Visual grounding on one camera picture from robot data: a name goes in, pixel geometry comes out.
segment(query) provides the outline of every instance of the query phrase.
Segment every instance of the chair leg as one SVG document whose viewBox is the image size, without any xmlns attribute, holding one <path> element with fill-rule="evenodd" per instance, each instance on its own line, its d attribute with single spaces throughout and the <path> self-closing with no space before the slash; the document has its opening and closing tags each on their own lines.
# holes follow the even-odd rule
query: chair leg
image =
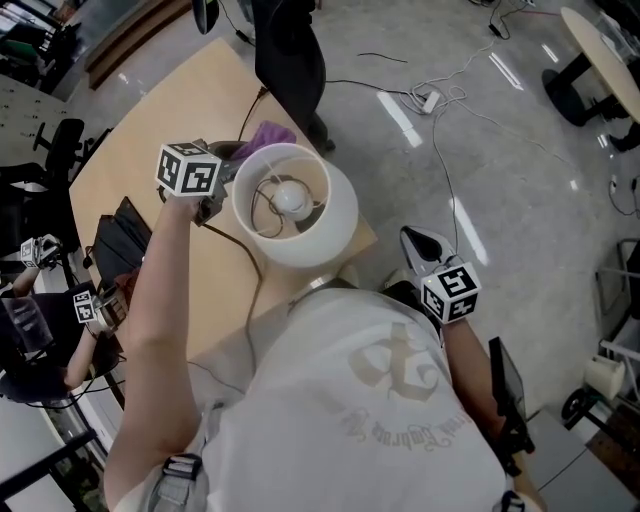
<svg viewBox="0 0 640 512">
<path fill-rule="evenodd" d="M 311 122 L 307 128 L 307 137 L 309 137 L 309 141 L 320 155 L 336 149 L 335 142 L 329 138 L 327 125 L 324 124 L 324 121 L 320 119 L 317 113 L 314 113 L 311 118 Z"/>
</svg>

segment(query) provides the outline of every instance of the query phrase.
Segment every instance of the backpack strap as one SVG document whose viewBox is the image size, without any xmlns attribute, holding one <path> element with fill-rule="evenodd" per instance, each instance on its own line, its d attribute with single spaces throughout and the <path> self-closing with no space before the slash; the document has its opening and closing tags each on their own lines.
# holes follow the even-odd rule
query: backpack strap
<svg viewBox="0 0 640 512">
<path fill-rule="evenodd" d="M 172 455 L 163 467 L 151 496 L 147 512 L 204 512 L 209 481 L 202 471 L 202 450 L 218 433 L 224 404 L 208 406 L 195 438 L 185 453 Z"/>
</svg>

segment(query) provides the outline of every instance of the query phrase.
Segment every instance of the concrete floor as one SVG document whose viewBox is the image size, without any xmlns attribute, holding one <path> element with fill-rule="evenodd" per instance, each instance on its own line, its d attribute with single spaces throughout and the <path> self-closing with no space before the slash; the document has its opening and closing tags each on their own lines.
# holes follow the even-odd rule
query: concrete floor
<svg viewBox="0 0 640 512">
<path fill-rule="evenodd" d="M 235 2 L 225 4 L 245 28 Z M 504 4 L 503 12 L 511 9 L 508 0 Z M 536 10 L 557 13 L 562 5 L 596 17 L 588 4 L 574 0 L 540 1 Z M 314 14 L 313 27 L 328 79 L 406 89 L 451 74 L 487 46 L 490 13 L 465 0 L 330 0 Z M 597 350 L 594 270 L 618 239 L 638 230 L 634 216 L 623 217 L 611 206 L 608 184 L 615 174 L 619 187 L 614 197 L 621 207 L 631 208 L 629 183 L 640 153 L 618 155 L 598 142 L 602 133 L 625 134 L 629 121 L 605 124 L 598 118 L 576 128 L 548 100 L 542 70 L 561 69 L 578 53 L 559 16 L 515 14 L 508 24 L 512 38 L 497 41 L 491 51 L 522 90 L 498 71 L 490 51 L 440 85 L 445 91 L 450 85 L 463 87 L 471 109 L 520 136 L 452 104 L 438 123 L 437 140 L 458 211 L 462 206 L 469 219 L 465 226 L 459 223 L 459 252 L 474 263 L 484 287 L 471 322 L 481 339 L 502 338 L 523 377 L 532 413 L 563 402 L 580 385 L 584 362 Z M 253 49 L 233 36 L 224 18 L 201 36 L 187 15 L 138 50 L 98 91 L 89 91 L 83 82 L 72 97 L 72 110 L 94 133 L 114 126 L 164 76 L 219 36 L 252 65 Z M 555 53 L 557 64 L 542 44 Z M 409 64 L 356 56 L 360 52 L 384 53 Z M 604 97 L 593 72 L 576 85 L 585 98 Z M 424 140 L 412 148 L 370 89 L 327 84 L 319 113 L 337 144 L 329 160 L 352 181 L 361 211 L 380 238 L 357 260 L 365 287 L 377 287 L 392 269 L 403 266 L 402 225 L 421 225 L 453 240 L 450 194 L 431 140 L 433 117 L 409 114 Z M 471 230 L 479 243 L 470 243 Z"/>
</svg>

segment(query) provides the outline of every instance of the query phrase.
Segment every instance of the buckle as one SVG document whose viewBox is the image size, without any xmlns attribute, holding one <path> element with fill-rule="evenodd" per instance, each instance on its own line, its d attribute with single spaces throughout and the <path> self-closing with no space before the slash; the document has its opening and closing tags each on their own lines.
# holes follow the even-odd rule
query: buckle
<svg viewBox="0 0 640 512">
<path fill-rule="evenodd" d="M 198 455 L 193 453 L 180 453 L 164 461 L 162 473 L 195 482 L 200 468 L 202 468 L 202 459 Z"/>
</svg>

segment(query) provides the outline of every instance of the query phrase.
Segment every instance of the purple cloth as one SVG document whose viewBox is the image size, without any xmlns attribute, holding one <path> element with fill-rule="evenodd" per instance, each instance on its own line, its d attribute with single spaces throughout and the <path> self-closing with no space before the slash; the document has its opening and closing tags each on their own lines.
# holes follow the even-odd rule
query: purple cloth
<svg viewBox="0 0 640 512">
<path fill-rule="evenodd" d="M 247 158 L 259 149 L 270 146 L 271 144 L 277 144 L 278 142 L 294 143 L 295 141 L 296 134 L 289 130 L 289 128 L 272 123 L 271 121 L 262 121 L 253 139 L 238 149 L 231 156 L 231 160 Z"/>
</svg>

